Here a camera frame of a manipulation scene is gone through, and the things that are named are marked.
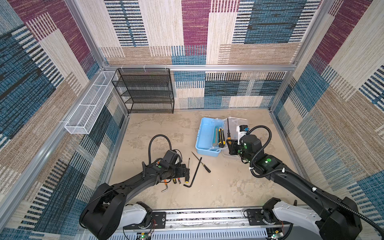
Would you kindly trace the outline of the black yellow utility knife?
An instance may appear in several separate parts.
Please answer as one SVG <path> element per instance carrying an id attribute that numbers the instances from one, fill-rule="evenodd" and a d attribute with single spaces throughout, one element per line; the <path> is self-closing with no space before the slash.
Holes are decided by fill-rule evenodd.
<path id="1" fill-rule="evenodd" d="M 224 148 L 226 144 L 224 132 L 222 128 L 219 128 L 219 147 Z"/>

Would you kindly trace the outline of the light blue plastic toolbox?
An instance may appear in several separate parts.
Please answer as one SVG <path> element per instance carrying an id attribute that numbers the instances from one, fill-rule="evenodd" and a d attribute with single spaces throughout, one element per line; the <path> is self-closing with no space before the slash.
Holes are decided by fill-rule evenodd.
<path id="1" fill-rule="evenodd" d="M 232 142 L 237 143 L 237 126 L 240 125 L 248 125 L 248 120 L 234 117 L 226 119 L 202 118 L 195 145 L 197 153 L 209 157 L 218 157 L 219 154 L 222 154 L 228 158 L 238 158 L 236 155 L 230 155 L 227 143 L 222 148 L 220 147 L 219 130 L 221 130 L 224 140 L 228 138 L 228 132 L 230 132 Z"/>

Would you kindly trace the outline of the wooden handled screwdriver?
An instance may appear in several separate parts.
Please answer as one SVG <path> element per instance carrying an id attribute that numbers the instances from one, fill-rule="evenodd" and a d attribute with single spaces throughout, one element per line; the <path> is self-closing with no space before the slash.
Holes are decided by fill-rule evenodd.
<path id="1" fill-rule="evenodd" d="M 229 118 L 227 118 L 227 140 L 231 140 L 231 131 L 230 131 L 230 124 L 229 124 Z"/>

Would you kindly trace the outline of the teal utility knife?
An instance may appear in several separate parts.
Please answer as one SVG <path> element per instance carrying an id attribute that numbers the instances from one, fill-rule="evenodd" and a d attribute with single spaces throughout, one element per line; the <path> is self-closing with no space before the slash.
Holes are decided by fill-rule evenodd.
<path id="1" fill-rule="evenodd" d="M 215 126 L 214 137 L 213 137 L 213 147 L 218 146 L 219 144 L 219 127 Z"/>

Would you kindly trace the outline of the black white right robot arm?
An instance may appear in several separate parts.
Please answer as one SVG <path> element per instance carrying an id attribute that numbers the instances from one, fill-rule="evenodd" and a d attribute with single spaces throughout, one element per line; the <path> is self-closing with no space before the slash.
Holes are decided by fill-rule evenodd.
<path id="1" fill-rule="evenodd" d="M 250 129 L 247 125 L 240 125 L 237 133 L 237 139 L 232 140 L 225 138 L 223 129 L 219 129 L 219 144 L 227 145 L 230 155 L 237 155 L 243 164 L 248 164 L 253 177 L 273 181 L 310 207 L 306 210 L 272 198 L 263 206 L 266 223 L 289 222 L 319 235 L 323 240 L 355 240 L 363 229 L 362 222 L 371 225 L 381 236 L 384 234 L 383 228 L 359 213 L 352 199 L 340 199 L 318 188 L 278 158 L 266 154 L 265 148 L 272 139 L 268 127 L 259 125 Z"/>

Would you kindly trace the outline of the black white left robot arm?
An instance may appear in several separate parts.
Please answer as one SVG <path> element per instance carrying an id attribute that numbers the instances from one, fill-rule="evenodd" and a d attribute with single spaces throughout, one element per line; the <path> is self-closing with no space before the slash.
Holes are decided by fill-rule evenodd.
<path id="1" fill-rule="evenodd" d="M 121 183 L 99 185 L 82 211 L 79 224 L 97 239 L 107 240 L 119 228 L 151 223 L 152 210 L 144 203 L 129 201 L 144 190 L 167 180 L 183 178 L 187 166 L 182 155 L 170 148 L 163 158 L 142 164 L 142 172 Z"/>

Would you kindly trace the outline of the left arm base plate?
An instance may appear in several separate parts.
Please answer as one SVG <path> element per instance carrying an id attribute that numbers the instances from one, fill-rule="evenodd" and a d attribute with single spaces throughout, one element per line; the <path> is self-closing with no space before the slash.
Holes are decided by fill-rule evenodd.
<path id="1" fill-rule="evenodd" d="M 133 224 L 126 229 L 132 230 L 150 230 L 152 228 L 156 229 L 164 229 L 166 227 L 167 213 L 166 212 L 152 212 L 147 214 L 144 220 L 139 224 Z"/>

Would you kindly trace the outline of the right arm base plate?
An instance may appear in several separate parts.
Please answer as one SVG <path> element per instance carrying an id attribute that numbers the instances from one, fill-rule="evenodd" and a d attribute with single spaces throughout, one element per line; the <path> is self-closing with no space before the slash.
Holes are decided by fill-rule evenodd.
<path id="1" fill-rule="evenodd" d="M 250 226 L 290 226 L 291 223 L 280 221 L 275 216 L 266 217 L 263 209 L 246 209 L 243 216 L 248 220 Z"/>

